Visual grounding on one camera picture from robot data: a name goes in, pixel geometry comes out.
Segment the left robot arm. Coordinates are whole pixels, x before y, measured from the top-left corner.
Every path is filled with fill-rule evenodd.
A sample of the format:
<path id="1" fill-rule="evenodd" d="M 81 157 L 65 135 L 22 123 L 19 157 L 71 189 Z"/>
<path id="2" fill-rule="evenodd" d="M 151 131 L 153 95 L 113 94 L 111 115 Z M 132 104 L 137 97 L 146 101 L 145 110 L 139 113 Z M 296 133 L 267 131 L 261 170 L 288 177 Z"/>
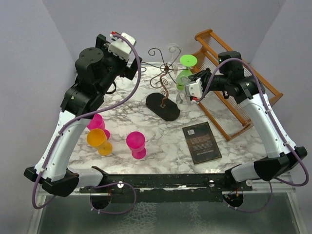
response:
<path id="1" fill-rule="evenodd" d="M 99 34 L 95 47 L 80 52 L 75 62 L 75 83 L 65 92 L 53 136 L 38 163 L 25 169 L 24 176 L 51 195 L 66 197 L 79 187 L 92 187 L 96 192 L 106 190 L 108 181 L 96 168 L 68 168 L 70 156 L 86 126 L 99 113 L 104 95 L 117 77 L 133 80 L 140 73 L 142 59 L 136 56 L 131 66 L 128 60 L 135 53 L 136 39 L 126 33 L 112 32 L 112 42 Z"/>

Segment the pink wine glass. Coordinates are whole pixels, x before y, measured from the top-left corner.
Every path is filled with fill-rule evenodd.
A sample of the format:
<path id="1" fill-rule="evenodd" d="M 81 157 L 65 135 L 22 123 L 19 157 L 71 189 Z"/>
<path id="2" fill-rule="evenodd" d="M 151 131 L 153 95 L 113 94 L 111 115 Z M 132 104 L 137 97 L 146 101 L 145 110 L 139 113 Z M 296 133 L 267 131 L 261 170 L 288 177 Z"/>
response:
<path id="1" fill-rule="evenodd" d="M 105 135 L 107 136 L 107 139 L 110 138 L 110 132 L 105 128 L 105 122 L 103 120 L 102 115 L 95 114 L 94 117 L 91 119 L 89 124 L 87 125 L 88 130 L 93 129 L 101 129 L 104 131 Z"/>
<path id="2" fill-rule="evenodd" d="M 135 131 L 131 132 L 126 138 L 126 144 L 132 152 L 135 159 L 143 159 L 146 156 L 145 136 L 143 133 Z"/>

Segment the clear wine glass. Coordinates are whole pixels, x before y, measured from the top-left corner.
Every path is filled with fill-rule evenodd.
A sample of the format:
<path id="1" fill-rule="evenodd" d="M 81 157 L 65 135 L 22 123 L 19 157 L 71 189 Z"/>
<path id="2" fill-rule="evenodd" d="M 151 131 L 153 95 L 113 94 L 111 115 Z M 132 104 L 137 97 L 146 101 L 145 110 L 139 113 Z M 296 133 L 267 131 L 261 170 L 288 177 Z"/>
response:
<path id="1" fill-rule="evenodd" d="M 180 91 L 176 96 L 176 103 L 179 105 L 190 105 L 192 100 L 185 92 Z"/>
<path id="2" fill-rule="evenodd" d="M 175 77 L 178 72 L 178 64 L 176 60 L 180 55 L 180 48 L 176 43 L 168 43 L 166 45 L 166 50 L 168 51 L 170 55 L 170 60 L 168 61 L 169 68 L 170 68 L 170 75 Z"/>

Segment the pink wine glass front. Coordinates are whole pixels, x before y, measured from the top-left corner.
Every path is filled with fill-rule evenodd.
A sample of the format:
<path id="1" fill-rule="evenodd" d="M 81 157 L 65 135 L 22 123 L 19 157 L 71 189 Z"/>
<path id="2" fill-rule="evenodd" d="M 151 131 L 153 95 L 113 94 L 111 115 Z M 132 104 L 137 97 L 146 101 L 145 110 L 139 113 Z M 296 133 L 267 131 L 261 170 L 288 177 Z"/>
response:
<path id="1" fill-rule="evenodd" d="M 145 136 L 143 133 L 135 131 L 131 132 L 126 138 L 126 144 L 132 152 L 135 159 L 143 159 L 146 156 Z"/>

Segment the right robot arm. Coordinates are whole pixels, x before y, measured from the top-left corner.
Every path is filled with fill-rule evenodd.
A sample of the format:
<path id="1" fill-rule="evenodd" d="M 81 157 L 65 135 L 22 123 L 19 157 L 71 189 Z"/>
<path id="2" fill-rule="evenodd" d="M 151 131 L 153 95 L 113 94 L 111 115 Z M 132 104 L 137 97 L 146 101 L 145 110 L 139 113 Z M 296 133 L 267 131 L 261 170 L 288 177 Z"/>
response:
<path id="1" fill-rule="evenodd" d="M 184 89 L 191 102 L 201 102 L 210 91 L 223 92 L 225 99 L 233 97 L 251 119 L 265 147 L 263 159 L 237 165 L 225 172 L 224 185 L 228 190 L 236 190 L 247 180 L 279 179 L 296 165 L 302 167 L 305 180 L 289 182 L 288 185 L 301 187 L 308 184 L 310 175 L 302 161 L 307 150 L 297 146 L 286 133 L 270 105 L 265 88 L 239 52 L 220 53 L 214 71 L 207 68 L 188 78 L 190 82 Z"/>

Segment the orange plastic wine glass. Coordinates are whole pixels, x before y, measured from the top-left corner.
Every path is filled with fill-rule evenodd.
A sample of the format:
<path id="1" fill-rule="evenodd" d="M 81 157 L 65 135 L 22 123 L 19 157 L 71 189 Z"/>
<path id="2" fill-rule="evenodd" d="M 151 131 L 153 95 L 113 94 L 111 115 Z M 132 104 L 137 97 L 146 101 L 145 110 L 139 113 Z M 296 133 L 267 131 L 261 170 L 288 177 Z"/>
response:
<path id="1" fill-rule="evenodd" d="M 108 138 L 102 129 L 92 129 L 88 133 L 86 139 L 87 143 L 95 148 L 102 156 L 109 155 L 113 150 L 112 144 L 108 141 Z"/>

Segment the green plastic wine glass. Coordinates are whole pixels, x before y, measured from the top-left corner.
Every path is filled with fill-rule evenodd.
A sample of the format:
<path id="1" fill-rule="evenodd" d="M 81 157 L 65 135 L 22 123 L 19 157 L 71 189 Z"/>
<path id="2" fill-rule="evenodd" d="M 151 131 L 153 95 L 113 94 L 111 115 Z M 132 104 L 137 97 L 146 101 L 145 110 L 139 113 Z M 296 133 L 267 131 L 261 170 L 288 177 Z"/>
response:
<path id="1" fill-rule="evenodd" d="M 180 57 L 180 63 L 185 67 L 176 78 L 176 87 L 179 91 L 184 90 L 184 85 L 189 82 L 188 76 L 192 74 L 191 68 L 197 64 L 197 58 L 193 55 L 183 55 Z"/>

